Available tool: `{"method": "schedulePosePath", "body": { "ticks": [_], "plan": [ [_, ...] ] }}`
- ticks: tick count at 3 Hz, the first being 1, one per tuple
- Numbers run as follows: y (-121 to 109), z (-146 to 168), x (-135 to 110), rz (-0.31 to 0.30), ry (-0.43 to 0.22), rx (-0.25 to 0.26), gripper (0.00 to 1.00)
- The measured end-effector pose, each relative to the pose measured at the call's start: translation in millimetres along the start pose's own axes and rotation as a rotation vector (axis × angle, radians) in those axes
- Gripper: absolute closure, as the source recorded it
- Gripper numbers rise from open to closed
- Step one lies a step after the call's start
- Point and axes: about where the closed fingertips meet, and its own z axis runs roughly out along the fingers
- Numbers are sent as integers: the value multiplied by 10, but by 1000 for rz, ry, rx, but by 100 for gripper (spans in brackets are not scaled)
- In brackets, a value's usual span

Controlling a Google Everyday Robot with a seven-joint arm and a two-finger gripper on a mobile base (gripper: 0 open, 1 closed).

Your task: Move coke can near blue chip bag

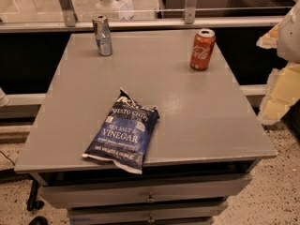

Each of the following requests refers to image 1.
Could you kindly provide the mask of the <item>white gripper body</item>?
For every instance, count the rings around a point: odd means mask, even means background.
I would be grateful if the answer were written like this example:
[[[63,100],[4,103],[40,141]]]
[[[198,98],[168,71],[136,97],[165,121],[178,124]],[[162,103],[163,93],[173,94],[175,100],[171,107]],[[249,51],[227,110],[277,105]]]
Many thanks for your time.
[[[300,63],[300,2],[292,7],[279,26],[277,55],[286,61]]]

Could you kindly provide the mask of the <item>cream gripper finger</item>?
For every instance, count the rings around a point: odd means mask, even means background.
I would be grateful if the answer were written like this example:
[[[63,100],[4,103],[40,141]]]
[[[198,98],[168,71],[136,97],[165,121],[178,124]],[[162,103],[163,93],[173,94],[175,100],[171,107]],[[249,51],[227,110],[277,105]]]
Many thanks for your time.
[[[274,125],[300,99],[300,65],[289,62],[283,69],[273,68],[266,85],[258,119]]]
[[[271,28],[266,34],[258,39],[256,45],[263,49],[275,49],[277,47],[279,24]]]

